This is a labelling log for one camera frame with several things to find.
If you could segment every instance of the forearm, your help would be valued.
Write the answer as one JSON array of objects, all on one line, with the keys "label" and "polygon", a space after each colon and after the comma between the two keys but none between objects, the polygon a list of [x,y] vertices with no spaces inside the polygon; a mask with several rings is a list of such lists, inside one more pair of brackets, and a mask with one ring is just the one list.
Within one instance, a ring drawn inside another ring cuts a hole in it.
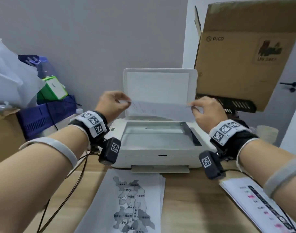
[{"label": "forearm", "polygon": [[[79,158],[88,139],[75,126],[50,136]],[[0,231],[22,232],[72,169],[56,149],[33,144],[0,163]]]},{"label": "forearm", "polygon": [[[241,165],[261,186],[270,176],[294,158],[296,155],[262,140],[251,141],[240,153]],[[273,198],[296,221],[296,177],[279,188]]]}]

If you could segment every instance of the wooden tabletop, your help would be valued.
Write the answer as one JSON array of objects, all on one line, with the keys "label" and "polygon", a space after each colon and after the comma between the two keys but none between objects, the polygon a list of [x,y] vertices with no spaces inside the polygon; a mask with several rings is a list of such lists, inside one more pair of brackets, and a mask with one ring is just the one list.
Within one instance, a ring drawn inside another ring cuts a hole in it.
[{"label": "wooden tabletop", "polygon": [[[223,163],[224,168],[236,168],[235,162]],[[43,224],[68,196],[79,178],[83,164],[55,192]],[[73,232],[95,197],[107,167],[90,156],[84,177],[76,191],[55,216],[45,233]],[[189,174],[164,174],[166,178],[161,218],[162,233],[259,233],[251,221],[232,202],[218,181],[209,180],[203,168]],[[227,178],[244,177],[239,172],[227,172]],[[33,219],[25,233],[36,233],[42,212]]]}]

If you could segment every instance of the printed map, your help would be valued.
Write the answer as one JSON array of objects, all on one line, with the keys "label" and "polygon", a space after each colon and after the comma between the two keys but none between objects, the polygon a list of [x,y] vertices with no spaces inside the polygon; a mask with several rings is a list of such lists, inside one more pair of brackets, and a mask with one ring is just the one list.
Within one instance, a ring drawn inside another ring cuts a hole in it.
[{"label": "printed map", "polygon": [[120,182],[119,177],[113,178],[119,188],[120,211],[113,216],[116,224],[113,226],[125,233],[147,233],[147,226],[155,229],[155,225],[146,213],[145,190],[138,184],[138,180]]}]

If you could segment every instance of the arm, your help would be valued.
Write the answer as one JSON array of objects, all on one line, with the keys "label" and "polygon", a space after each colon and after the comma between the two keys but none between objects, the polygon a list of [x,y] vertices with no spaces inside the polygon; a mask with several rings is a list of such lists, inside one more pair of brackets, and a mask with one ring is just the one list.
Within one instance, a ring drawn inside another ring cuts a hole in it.
[{"label": "arm", "polygon": [[[197,124],[206,133],[221,121],[228,119],[224,109],[215,99],[203,97],[191,105],[203,107],[203,114],[195,107],[192,108],[192,112]],[[249,142],[242,149],[239,158],[240,164],[263,186],[270,176],[291,159],[296,158],[296,155],[259,139]],[[296,221],[296,177],[279,188],[273,199]]]},{"label": "arm", "polygon": [[[121,92],[105,92],[96,110],[108,123],[129,107]],[[50,135],[79,158],[88,138],[75,126]],[[46,144],[33,144],[0,163],[0,232],[23,232],[72,169],[70,161]]]}]

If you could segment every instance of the door handle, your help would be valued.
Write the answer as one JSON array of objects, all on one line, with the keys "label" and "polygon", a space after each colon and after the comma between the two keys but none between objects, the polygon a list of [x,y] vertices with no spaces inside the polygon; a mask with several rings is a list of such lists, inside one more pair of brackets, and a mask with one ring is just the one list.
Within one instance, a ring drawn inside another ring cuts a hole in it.
[{"label": "door handle", "polygon": [[296,82],[293,82],[293,83],[280,83],[280,84],[296,87]]}]

